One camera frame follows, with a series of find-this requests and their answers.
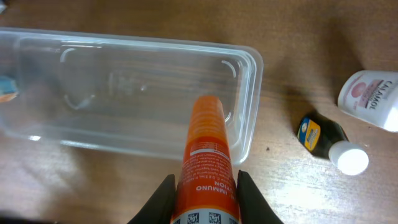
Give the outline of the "white Calamine lotion bottle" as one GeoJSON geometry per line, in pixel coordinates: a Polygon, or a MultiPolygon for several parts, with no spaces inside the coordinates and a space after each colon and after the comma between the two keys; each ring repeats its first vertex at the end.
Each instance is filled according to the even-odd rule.
{"type": "Polygon", "coordinates": [[[397,72],[356,72],[343,85],[338,107],[350,116],[396,133],[397,72]]]}

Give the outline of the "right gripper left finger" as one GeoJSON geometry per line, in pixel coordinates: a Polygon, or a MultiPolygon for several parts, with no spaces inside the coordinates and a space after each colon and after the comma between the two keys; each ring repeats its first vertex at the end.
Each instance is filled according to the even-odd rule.
{"type": "Polygon", "coordinates": [[[169,224],[175,208],[175,175],[169,174],[127,224],[169,224]]]}

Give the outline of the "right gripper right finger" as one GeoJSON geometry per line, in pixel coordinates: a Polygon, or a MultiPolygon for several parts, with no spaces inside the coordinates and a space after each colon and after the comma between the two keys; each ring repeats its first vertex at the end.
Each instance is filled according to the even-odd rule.
{"type": "Polygon", "coordinates": [[[239,170],[237,197],[242,224],[283,224],[248,172],[239,170]]]}

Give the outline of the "clear plastic container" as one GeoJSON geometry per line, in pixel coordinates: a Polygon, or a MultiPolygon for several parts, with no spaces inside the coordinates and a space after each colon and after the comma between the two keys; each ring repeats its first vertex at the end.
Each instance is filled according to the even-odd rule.
{"type": "Polygon", "coordinates": [[[249,155],[264,62],[242,45],[1,29],[1,130],[33,141],[180,160],[196,99],[223,105],[233,164],[249,155]]]}

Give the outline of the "dark bottle white cap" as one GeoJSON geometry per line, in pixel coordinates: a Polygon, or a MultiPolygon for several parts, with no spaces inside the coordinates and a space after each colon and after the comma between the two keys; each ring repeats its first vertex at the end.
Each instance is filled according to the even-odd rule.
{"type": "Polygon", "coordinates": [[[297,138],[311,155],[331,161],[343,174],[358,175],[368,168],[364,149],[349,141],[341,125],[317,111],[303,116],[297,138]]]}

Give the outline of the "orange tube white cap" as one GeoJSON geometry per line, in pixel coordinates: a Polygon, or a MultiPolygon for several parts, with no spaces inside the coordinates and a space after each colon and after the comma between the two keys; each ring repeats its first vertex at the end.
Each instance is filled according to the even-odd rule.
{"type": "Polygon", "coordinates": [[[193,105],[171,224],[238,224],[239,205],[221,101],[193,105]]]}

